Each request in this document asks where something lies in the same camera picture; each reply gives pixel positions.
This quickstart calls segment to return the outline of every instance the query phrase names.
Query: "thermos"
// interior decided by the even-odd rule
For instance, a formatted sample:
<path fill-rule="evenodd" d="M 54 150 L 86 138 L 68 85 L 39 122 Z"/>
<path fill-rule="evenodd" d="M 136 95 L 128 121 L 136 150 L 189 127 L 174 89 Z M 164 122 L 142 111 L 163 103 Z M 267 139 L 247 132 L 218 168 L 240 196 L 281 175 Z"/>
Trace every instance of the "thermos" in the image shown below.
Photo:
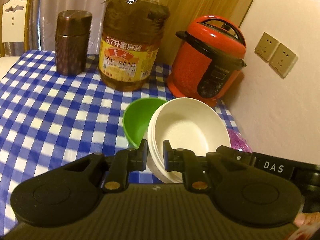
<path fill-rule="evenodd" d="M 57 72 L 75 76 L 85 70 L 92 14 L 68 10 L 58 14 L 56 30 Z"/>

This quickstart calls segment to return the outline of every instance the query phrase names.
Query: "wall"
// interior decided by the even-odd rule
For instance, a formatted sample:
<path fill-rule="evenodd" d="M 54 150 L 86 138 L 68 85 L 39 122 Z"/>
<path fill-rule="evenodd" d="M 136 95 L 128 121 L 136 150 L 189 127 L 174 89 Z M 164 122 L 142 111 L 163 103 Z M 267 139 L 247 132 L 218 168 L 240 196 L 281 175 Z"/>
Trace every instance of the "wall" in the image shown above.
<path fill-rule="evenodd" d="M 254 0 L 244 79 L 225 102 L 254 151 L 320 164 L 320 0 Z M 285 79 L 254 53 L 263 32 L 299 60 Z"/>

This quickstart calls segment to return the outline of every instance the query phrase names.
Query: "table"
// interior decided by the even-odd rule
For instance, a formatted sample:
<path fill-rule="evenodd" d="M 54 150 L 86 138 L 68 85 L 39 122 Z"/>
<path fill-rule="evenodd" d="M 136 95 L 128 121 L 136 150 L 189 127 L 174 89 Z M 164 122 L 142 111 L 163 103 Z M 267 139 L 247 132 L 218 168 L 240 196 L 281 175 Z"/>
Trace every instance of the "table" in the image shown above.
<path fill-rule="evenodd" d="M 97 55 L 88 57 L 86 72 L 76 77 L 58 74 L 54 57 L 50 51 L 27 52 L 0 81 L 0 235 L 17 222 L 10 196 L 20 182 L 92 152 L 114 155 L 127 148 L 126 107 L 138 98 L 173 99 L 165 86 L 167 65 L 155 65 L 141 90 L 120 92 L 101 82 Z M 222 101 L 214 109 L 238 131 Z M 132 172 L 129 182 L 158 179 L 146 170 Z"/>

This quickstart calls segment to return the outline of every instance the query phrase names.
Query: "hand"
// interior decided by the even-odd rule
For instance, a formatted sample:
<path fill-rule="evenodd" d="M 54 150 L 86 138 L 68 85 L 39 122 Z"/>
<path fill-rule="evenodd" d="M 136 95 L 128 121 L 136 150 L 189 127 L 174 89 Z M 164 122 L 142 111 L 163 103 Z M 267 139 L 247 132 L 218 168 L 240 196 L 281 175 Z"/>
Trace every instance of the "hand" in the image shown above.
<path fill-rule="evenodd" d="M 294 224 L 297 227 L 301 227 L 303 225 L 306 225 L 308 223 L 313 223 L 313 222 L 320 222 L 320 212 L 316 213 L 299 213 L 294 220 Z"/>

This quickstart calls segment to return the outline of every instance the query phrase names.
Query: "chair backrest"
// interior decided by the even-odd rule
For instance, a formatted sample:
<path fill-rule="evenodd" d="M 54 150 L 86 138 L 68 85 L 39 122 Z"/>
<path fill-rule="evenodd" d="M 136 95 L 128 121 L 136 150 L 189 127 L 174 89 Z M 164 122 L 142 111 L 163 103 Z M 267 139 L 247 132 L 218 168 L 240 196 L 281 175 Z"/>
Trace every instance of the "chair backrest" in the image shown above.
<path fill-rule="evenodd" d="M 4 42 L 24 42 L 29 49 L 29 15 L 31 0 L 10 0 L 0 8 L 0 55 L 4 56 Z"/>

